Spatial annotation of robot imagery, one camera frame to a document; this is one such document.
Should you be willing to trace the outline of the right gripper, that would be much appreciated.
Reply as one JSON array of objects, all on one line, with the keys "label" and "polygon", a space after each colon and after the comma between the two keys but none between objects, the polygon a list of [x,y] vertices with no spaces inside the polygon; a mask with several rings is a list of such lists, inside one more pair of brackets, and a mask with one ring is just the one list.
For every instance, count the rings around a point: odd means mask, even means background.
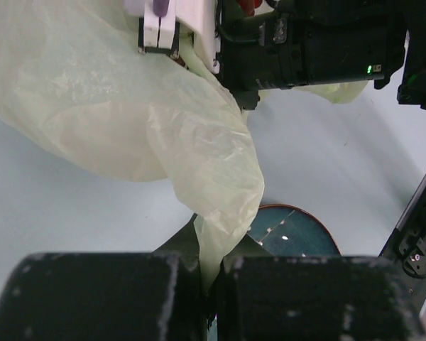
[{"label": "right gripper", "polygon": [[404,63],[407,26],[396,1],[271,1],[248,15],[219,1],[219,81],[239,108],[262,90],[371,81],[379,90]]}]

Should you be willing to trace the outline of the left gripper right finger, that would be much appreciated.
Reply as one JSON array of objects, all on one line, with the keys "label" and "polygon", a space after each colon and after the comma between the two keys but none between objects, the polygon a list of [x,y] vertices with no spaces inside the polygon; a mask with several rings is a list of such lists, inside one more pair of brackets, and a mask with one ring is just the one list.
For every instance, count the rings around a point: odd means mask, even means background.
[{"label": "left gripper right finger", "polygon": [[223,261],[212,322],[220,340],[424,340],[392,261],[275,256],[250,236]]}]

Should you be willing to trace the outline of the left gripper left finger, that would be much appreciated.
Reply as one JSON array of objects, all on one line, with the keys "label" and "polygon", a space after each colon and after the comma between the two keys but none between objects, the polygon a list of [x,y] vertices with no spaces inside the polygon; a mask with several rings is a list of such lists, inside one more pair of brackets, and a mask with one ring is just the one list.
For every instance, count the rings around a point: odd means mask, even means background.
[{"label": "left gripper left finger", "polygon": [[198,254],[185,227],[150,253],[28,255],[0,295],[0,340],[204,340]]}]

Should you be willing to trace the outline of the yellow-green plastic bag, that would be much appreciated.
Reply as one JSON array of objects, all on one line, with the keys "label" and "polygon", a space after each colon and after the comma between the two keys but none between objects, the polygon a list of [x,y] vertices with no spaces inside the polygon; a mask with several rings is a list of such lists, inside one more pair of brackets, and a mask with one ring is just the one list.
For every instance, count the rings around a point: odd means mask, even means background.
[{"label": "yellow-green plastic bag", "polygon": [[263,197],[247,113],[186,37],[182,65],[136,39],[120,1],[0,1],[0,119],[93,173],[170,179],[208,290]]}]

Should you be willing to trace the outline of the red fake dragon fruit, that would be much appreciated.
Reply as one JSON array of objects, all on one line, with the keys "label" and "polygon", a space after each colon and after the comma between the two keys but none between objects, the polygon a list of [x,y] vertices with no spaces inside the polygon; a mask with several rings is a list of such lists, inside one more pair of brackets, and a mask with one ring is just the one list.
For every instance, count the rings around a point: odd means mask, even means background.
[{"label": "red fake dragon fruit", "polygon": [[254,16],[256,9],[263,3],[262,0],[237,0],[236,2],[247,16]]}]

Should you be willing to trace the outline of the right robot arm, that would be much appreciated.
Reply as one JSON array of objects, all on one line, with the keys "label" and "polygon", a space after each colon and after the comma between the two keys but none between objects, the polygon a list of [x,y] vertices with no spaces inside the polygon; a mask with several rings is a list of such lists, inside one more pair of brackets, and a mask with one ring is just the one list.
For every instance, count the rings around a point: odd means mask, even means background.
[{"label": "right robot arm", "polygon": [[261,90],[371,81],[384,88],[403,71],[397,101],[426,110],[426,1],[270,1],[246,12],[219,1],[220,83],[242,109]]}]

